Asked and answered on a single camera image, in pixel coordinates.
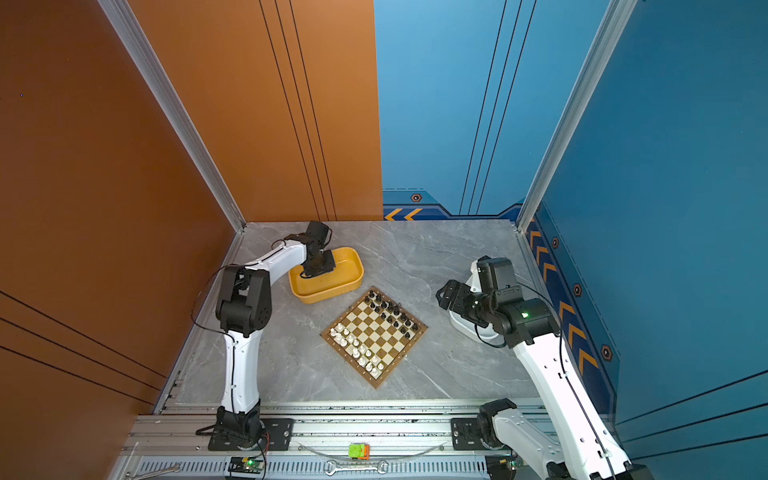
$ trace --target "black stripe line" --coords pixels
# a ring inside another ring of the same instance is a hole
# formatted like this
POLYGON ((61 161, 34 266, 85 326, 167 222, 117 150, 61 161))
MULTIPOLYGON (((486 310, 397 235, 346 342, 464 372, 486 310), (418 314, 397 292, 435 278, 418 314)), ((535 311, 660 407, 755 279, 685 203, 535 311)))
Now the black stripe line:
POLYGON ((480 121, 482 120, 482 111, 485 110, 485 97, 488 95, 488 86, 491 83, 491 72, 493 71, 493 61, 496 59, 496 48, 498 47, 498 37, 502 34, 502 23, 504 23, 504 12, 507 10, 507 0, 504 0, 502 8, 502 19, 498 21, 498 32, 496 33, 496 43, 493 45, 493 55, 491 56, 491 67, 488 69, 488 80, 485 81, 485 93, 482 95, 482 105, 480 106, 480 118, 478 118, 478 127, 475 130, 475 141, 472 142, 472 153, 469 155, 469 166, 467 167, 467 177, 464 179, 464 191, 462 192, 462 203, 458 206, 458 214, 462 214, 464 208, 464 196, 467 194, 467 185, 469 184, 469 172, 472 171, 472 157, 475 156, 475 145, 478 143, 478 133, 480 132, 480 121))
POLYGON ((725 440, 724 442, 707 443, 706 445, 697 445, 695 447, 688 447, 687 449, 670 450, 669 452, 654 453, 652 455, 643 455, 641 457, 633 458, 632 460, 642 460, 643 458, 659 457, 662 455, 669 455, 670 453, 688 452, 689 450, 705 449, 706 447, 715 447, 718 445, 726 445, 727 443, 743 442, 745 440, 761 439, 762 437, 768 437, 768 433, 760 433, 759 435, 752 435, 749 437, 742 437, 740 439, 725 440))
POLYGON ((306 173, 306 182, 310 185, 310 193, 312 194, 312 202, 315 204, 315 213, 317 214, 317 220, 320 220, 320 210, 318 210, 317 208, 317 200, 315 200, 315 191, 312 189, 312 181, 310 181, 310 171, 306 167, 306 160, 304 159, 304 151, 301 149, 301 142, 299 141, 299 131, 296 129, 296 122, 293 121, 293 112, 290 110, 290 103, 288 102, 288 91, 286 90, 285 82, 283 82, 283 73, 280 71, 280 64, 277 63, 277 53, 275 52, 275 44, 272 43, 270 26, 266 23, 266 15, 264 14, 264 5, 262 5, 261 0, 259 0, 259 7, 261 8, 261 16, 264 17, 264 27, 266 28, 266 36, 269 37, 270 39, 270 45, 272 46, 272 55, 274 55, 275 57, 275 66, 277 66, 277 74, 280 76, 280 84, 283 86, 283 94, 286 96, 286 105, 288 106, 290 123, 293 124, 293 133, 296 134, 296 143, 299 145, 299 153, 301 154, 301 161, 304 163, 304 172, 306 173))
POLYGON ((750 410, 761 409, 764 406, 768 406, 768 402, 761 403, 759 405, 754 405, 754 406, 751 406, 751 407, 746 407, 745 409, 741 409, 741 410, 734 410, 732 412, 724 413, 722 415, 715 415, 714 417, 710 417, 708 419, 698 420, 696 422, 691 422, 691 423, 686 423, 685 425, 680 425, 680 426, 677 426, 677 427, 672 427, 671 429, 660 430, 659 432, 649 433, 648 435, 643 435, 641 437, 635 437, 633 439, 624 440, 624 443, 634 442, 635 440, 640 440, 640 439, 646 439, 646 438, 652 437, 654 435, 659 435, 660 433, 667 433, 667 432, 672 432, 673 430, 684 429, 685 427, 690 427, 691 425, 697 425, 699 423, 709 422, 710 420, 722 419, 722 418, 727 417, 727 416, 736 415, 737 413, 744 413, 744 412, 749 412, 750 410))
POLYGON ((69 372, 68 370, 60 369, 60 368, 58 368, 57 366, 53 366, 53 365, 51 365, 50 363, 46 363, 46 362, 43 362, 42 360, 38 360, 38 359, 36 359, 36 358, 30 357, 30 356, 28 356, 28 355, 25 355, 25 354, 23 354, 23 353, 17 352, 16 350, 13 350, 13 349, 9 349, 7 346, 2 346, 2 345, 0 345, 0 349, 3 349, 3 350, 5 350, 5 351, 7 351, 7 352, 10 352, 10 353, 15 353, 15 354, 16 354, 16 355, 18 355, 18 356, 23 356, 24 358, 26 358, 26 359, 29 359, 29 360, 31 360, 31 361, 33 361, 33 362, 37 362, 37 363, 40 363, 40 364, 42 364, 42 365, 45 365, 45 366, 49 366, 49 367, 51 367, 51 368, 52 368, 52 369, 54 369, 54 370, 58 370, 59 372, 67 373, 67 374, 69 374, 69 375, 72 375, 73 377, 77 377, 77 378, 79 378, 80 380, 85 380, 86 382, 89 382, 89 383, 93 383, 94 385, 102 386, 102 387, 106 388, 107 390, 111 390, 111 391, 113 391, 113 392, 116 392, 116 393, 119 393, 119 394, 121 394, 121 395, 125 395, 125 396, 127 396, 127 397, 130 397, 130 398, 132 398, 132 399, 134 399, 134 400, 138 400, 139 402, 144 402, 144 403, 146 403, 147 405, 151 405, 151 406, 153 406, 153 405, 154 405, 152 402, 148 402, 147 400, 144 400, 144 399, 140 399, 140 398, 138 398, 138 397, 135 397, 135 396, 133 396, 133 395, 129 395, 129 394, 127 394, 126 392, 121 392, 120 390, 116 390, 116 389, 113 389, 112 387, 110 387, 110 386, 106 386, 106 385, 104 385, 104 384, 102 384, 102 383, 99 383, 99 382, 94 382, 94 381, 93 381, 93 380, 91 380, 91 379, 86 379, 86 378, 85 378, 85 377, 83 377, 83 376, 79 376, 77 373, 72 373, 72 372, 69 372))
POLYGON ((59 324, 59 325, 63 326, 65 329, 69 329, 69 330, 71 330, 72 332, 75 332, 75 333, 77 333, 78 335, 80 335, 80 336, 83 336, 83 337, 85 337, 85 338, 89 339, 89 340, 90 340, 90 341, 92 341, 93 343, 95 343, 95 344, 97 344, 97 345, 99 345, 99 346, 103 346, 105 349, 109 350, 110 352, 113 352, 113 353, 117 353, 119 356, 123 357, 124 359, 126 359, 126 360, 130 360, 130 361, 132 361, 133 363, 135 363, 136 365, 139 365, 140 367, 143 367, 143 368, 145 368, 145 369, 149 370, 149 371, 150 371, 150 372, 152 372, 152 373, 157 373, 159 376, 163 377, 164 379, 165 379, 165 378, 167 378, 165 375, 163 375, 162 373, 158 372, 157 370, 153 370, 153 369, 149 368, 148 366, 144 365, 143 363, 139 363, 139 362, 137 362, 136 360, 132 359, 130 356, 124 355, 124 354, 122 354, 122 353, 118 352, 117 350, 115 350, 115 349, 113 349, 113 348, 110 348, 110 347, 106 346, 105 344, 103 344, 103 343, 99 342, 98 340, 96 340, 96 339, 93 339, 93 338, 91 338, 91 337, 90 337, 90 336, 88 336, 88 335, 85 335, 83 332, 80 332, 79 330, 76 330, 76 329, 72 328, 71 326, 67 325, 66 323, 64 323, 64 322, 60 322, 59 320, 56 320, 54 317, 52 317, 52 316, 48 315, 47 313, 43 313, 43 312, 41 312, 40 310, 38 310, 38 309, 34 308, 32 305, 29 305, 28 303, 24 303, 24 302, 22 302, 21 300, 19 300, 19 299, 18 299, 18 298, 16 298, 15 296, 13 296, 13 295, 10 295, 10 294, 8 294, 8 293, 6 293, 6 292, 2 291, 2 290, 0 290, 0 294, 2 294, 2 295, 4 295, 4 296, 7 296, 9 299, 13 300, 14 302, 16 302, 16 303, 19 303, 19 304, 21 304, 21 305, 23 305, 23 306, 26 306, 26 307, 27 307, 27 308, 29 308, 30 310, 32 310, 32 311, 34 311, 34 312, 36 312, 36 313, 39 313, 40 315, 43 315, 45 318, 47 318, 47 319, 49 319, 49 320, 51 320, 51 321, 53 321, 53 322, 56 322, 57 324, 59 324))
POLYGON ((23 331, 25 331, 26 333, 30 333, 30 334, 32 334, 32 335, 34 335, 34 336, 36 336, 36 337, 38 337, 38 338, 40 338, 40 339, 43 339, 43 340, 45 340, 46 342, 50 342, 50 343, 53 343, 53 344, 54 344, 54 345, 56 345, 56 346, 60 346, 62 349, 64 349, 64 350, 67 350, 68 352, 72 352, 72 353, 74 353, 74 354, 75 354, 75 355, 77 355, 77 356, 81 356, 81 357, 82 357, 82 358, 84 358, 84 359, 87 359, 87 360, 91 360, 93 363, 97 363, 98 365, 101 365, 101 366, 103 366, 105 369, 110 369, 110 370, 112 370, 113 372, 119 373, 119 374, 120 374, 120 375, 122 375, 122 376, 128 377, 128 378, 129 378, 129 379, 131 379, 131 380, 135 380, 136 382, 142 383, 142 384, 144 384, 144 385, 146 385, 146 386, 148 386, 148 387, 151 387, 151 388, 153 388, 153 389, 157 390, 158 392, 160 392, 160 389, 159 389, 159 388, 157 388, 156 386, 152 386, 152 385, 150 385, 149 383, 146 383, 146 382, 142 382, 141 380, 139 380, 139 379, 137 379, 137 378, 134 378, 134 377, 132 377, 132 376, 128 375, 127 373, 123 373, 123 372, 121 372, 121 371, 120 371, 120 370, 118 370, 118 369, 113 369, 113 368, 112 368, 112 367, 110 367, 109 365, 105 365, 104 363, 101 363, 101 362, 99 362, 98 360, 94 360, 94 359, 92 359, 92 358, 91 358, 91 357, 89 357, 89 356, 83 355, 82 353, 79 353, 79 352, 75 352, 73 349, 71 349, 71 348, 68 348, 68 347, 66 347, 66 346, 63 346, 63 345, 62 345, 62 344, 60 344, 60 343, 54 342, 53 340, 51 340, 51 339, 49 339, 49 338, 46 338, 46 337, 44 337, 43 335, 40 335, 39 333, 35 333, 35 332, 32 332, 31 330, 27 330, 27 329, 26 329, 26 328, 24 328, 23 326, 20 326, 20 325, 16 325, 16 324, 15 324, 15 323, 13 323, 11 320, 8 320, 8 319, 4 319, 4 318, 3 318, 3 317, 1 317, 1 316, 0 316, 0 320, 2 320, 3 322, 6 322, 8 325, 13 325, 13 326, 15 326, 16 328, 18 328, 18 329, 20 329, 20 330, 23 330, 23 331))
POLYGON ((518 64, 515 66, 515 74, 512 75, 512 84, 509 86, 509 94, 507 95, 507 103, 504 105, 504 113, 502 113, 502 122, 498 126, 498 132, 496 132, 496 141, 493 143, 493 151, 491 152, 491 160, 488 161, 488 170, 485 172, 485 180, 482 183, 482 190, 480 192, 480 198, 478 199, 478 208, 475 210, 475 215, 480 211, 480 202, 482 202, 482 196, 485 193, 485 184, 488 183, 488 174, 491 173, 491 165, 493 164, 493 156, 496 154, 496 145, 498 144, 498 137, 502 134, 502 127, 504 126, 504 117, 507 114, 507 107, 509 106, 509 98, 512 96, 512 88, 515 86, 515 79, 518 77, 518 69, 520 68, 520 59, 523 56, 523 50, 525 49, 525 41, 528 39, 528 30, 531 29, 531 20, 533 20, 533 12, 536 11, 536 1, 533 2, 533 8, 531 9, 531 17, 528 19, 528 27, 525 29, 525 37, 523 37, 523 45, 520 47, 520 55, 518 55, 518 64))
POLYGON ((522 0, 518 6, 518 14, 515 17, 515 25, 512 27, 512 36, 509 38, 509 46, 507 47, 507 57, 504 59, 504 67, 502 68, 502 78, 498 81, 498 89, 496 90, 496 99, 493 101, 493 110, 491 111, 491 121, 488 122, 488 131, 485 132, 485 143, 482 146, 482 154, 480 154, 480 165, 478 165, 478 173, 475 175, 475 186, 472 188, 472 197, 469 199, 469 207, 467 214, 472 211, 472 202, 475 201, 475 192, 478 187, 478 179, 480 178, 480 170, 482 170, 482 158, 485 156, 485 148, 488 146, 488 137, 491 134, 491 127, 493 127, 493 117, 496 115, 496 104, 498 103, 498 94, 502 91, 502 84, 504 83, 504 73, 507 71, 507 62, 509 61, 509 52, 512 49, 512 41, 515 40, 515 31, 518 29, 518 19, 520 18, 520 9, 523 6, 522 0))
POLYGON ((762 372, 754 373, 753 375, 750 375, 750 376, 745 376, 742 379, 738 379, 738 380, 736 380, 734 382, 731 382, 731 383, 726 383, 725 385, 721 385, 721 386, 716 387, 714 389, 707 390, 706 392, 698 393, 698 394, 696 394, 694 396, 690 396, 690 397, 688 397, 686 399, 678 400, 678 401, 676 401, 674 403, 670 403, 669 405, 665 405, 663 407, 659 407, 657 409, 651 410, 650 412, 641 413, 640 415, 636 415, 636 416, 632 417, 631 419, 622 420, 622 421, 618 422, 616 425, 621 425, 622 423, 630 422, 632 420, 639 419, 640 417, 645 417, 646 415, 650 415, 651 413, 656 413, 656 412, 659 412, 660 410, 668 409, 671 406, 680 405, 681 403, 687 402, 688 400, 697 399, 700 396, 705 396, 705 395, 707 395, 709 393, 716 392, 717 390, 721 390, 721 389, 724 389, 726 387, 736 385, 737 383, 745 382, 745 381, 753 379, 755 377, 758 377, 758 376, 761 376, 761 375, 765 375, 766 373, 768 373, 768 370, 763 370, 762 372))
POLYGON ((317 140, 320 143, 320 156, 323 158, 323 169, 326 171, 326 180, 328 181, 328 188, 331 196, 331 208, 333 208, 333 218, 338 220, 336 215, 336 203, 333 201, 333 188, 331 187, 331 179, 328 176, 328 164, 326 163, 326 154, 323 151, 323 138, 320 136, 320 127, 317 125, 317 113, 315 112, 315 103, 312 100, 312 90, 310 89, 310 78, 306 74, 306 65, 304 64, 304 53, 301 50, 301 39, 299 38, 299 29, 296 26, 296 16, 293 14, 293 0, 289 0, 290 15, 293 18, 293 28, 296 30, 296 43, 299 44, 299 55, 301 56, 301 67, 304 69, 304 78, 306 79, 306 91, 310 94, 310 107, 312 107, 312 116, 315 118, 315 131, 317 131, 317 140))
POLYGON ((283 43, 286 46, 286 55, 288 56, 288 65, 290 66, 290 74, 293 76, 293 86, 296 89, 296 98, 299 99, 299 109, 301 110, 301 118, 304 120, 304 131, 306 131, 306 141, 310 144, 310 153, 312 154, 312 163, 315 165, 315 177, 317 177, 317 186, 320 188, 320 197, 323 199, 323 208, 326 210, 326 220, 330 220, 328 214, 328 205, 326 204, 326 195, 323 193, 323 184, 320 182, 320 172, 317 168, 317 160, 315 159, 315 149, 312 147, 312 138, 310 138, 310 129, 306 126, 306 115, 304 114, 304 106, 301 103, 301 93, 299 93, 299 84, 296 82, 296 72, 293 71, 293 61, 290 59, 290 50, 288 49, 288 40, 286 39, 286 31, 283 30, 283 19, 280 17, 280 8, 277 6, 277 0, 275 0, 275 10, 277 10, 277 21, 280 23, 280 31, 283 33, 283 43))

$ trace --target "wrench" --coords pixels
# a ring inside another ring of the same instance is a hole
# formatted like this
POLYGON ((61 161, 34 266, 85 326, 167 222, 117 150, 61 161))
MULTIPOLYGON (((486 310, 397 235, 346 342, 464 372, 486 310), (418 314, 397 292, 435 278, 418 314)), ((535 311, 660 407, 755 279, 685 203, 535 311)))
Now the wrench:
POLYGON ((378 472, 382 475, 389 470, 389 463, 386 460, 382 460, 378 465, 342 465, 339 466, 336 460, 329 460, 326 462, 326 466, 323 471, 326 475, 331 476, 336 472, 378 472))

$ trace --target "orange wall panel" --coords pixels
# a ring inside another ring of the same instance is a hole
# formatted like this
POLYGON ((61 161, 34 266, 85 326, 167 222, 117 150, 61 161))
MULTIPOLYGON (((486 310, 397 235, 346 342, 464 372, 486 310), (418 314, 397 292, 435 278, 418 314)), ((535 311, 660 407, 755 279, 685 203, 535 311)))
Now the orange wall panel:
POLYGON ((381 218, 372 1, 130 5, 246 220, 381 218))

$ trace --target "blue wall panel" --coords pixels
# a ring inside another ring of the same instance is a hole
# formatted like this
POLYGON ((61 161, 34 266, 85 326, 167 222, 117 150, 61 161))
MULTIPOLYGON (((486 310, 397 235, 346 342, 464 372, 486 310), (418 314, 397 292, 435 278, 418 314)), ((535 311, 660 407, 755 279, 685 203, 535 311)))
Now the blue wall panel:
MULTIPOLYGON (((638 2, 545 195, 621 360, 622 440, 766 402, 763 375, 664 409, 766 368, 766 18, 765 2, 638 2)), ((706 457, 691 478, 756 478, 764 440, 657 454, 766 425, 760 408, 625 447, 659 479, 706 457)))
POLYGON ((426 191, 450 217, 519 202, 607 4, 376 0, 385 197, 426 191))

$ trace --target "aluminum frame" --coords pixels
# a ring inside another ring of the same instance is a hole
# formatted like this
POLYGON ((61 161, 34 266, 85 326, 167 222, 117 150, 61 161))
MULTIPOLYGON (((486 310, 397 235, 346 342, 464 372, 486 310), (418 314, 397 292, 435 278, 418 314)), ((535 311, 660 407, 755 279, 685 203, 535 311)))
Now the aluminum frame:
POLYGON ((136 68, 152 90, 157 103, 160 104, 165 116, 176 131, 176 135, 200 171, 200 175, 219 203, 219 207, 227 216, 230 225, 235 232, 242 232, 246 224, 245 217, 240 212, 237 202, 224 182, 221 172, 210 156, 200 133, 195 128, 187 109, 184 108, 184 104, 165 73, 163 65, 155 55, 152 45, 141 29, 141 25, 139 25, 127 0, 98 0, 98 2, 136 64, 136 68))
POLYGON ((571 95, 563 109, 563 114, 560 116, 558 126, 552 134, 552 139, 549 141, 538 170, 536 170, 528 194, 525 196, 525 202, 523 202, 516 222, 519 231, 525 232, 528 229, 528 224, 533 219, 541 199, 544 198, 549 182, 558 169, 565 149, 568 148, 581 116, 592 98, 594 89, 598 86, 605 66, 614 53, 614 48, 619 42, 624 27, 627 26, 635 4, 637 4, 637 0, 611 0, 611 3, 608 4, 598 33, 594 36, 587 57, 576 78, 576 83, 571 90, 571 95))

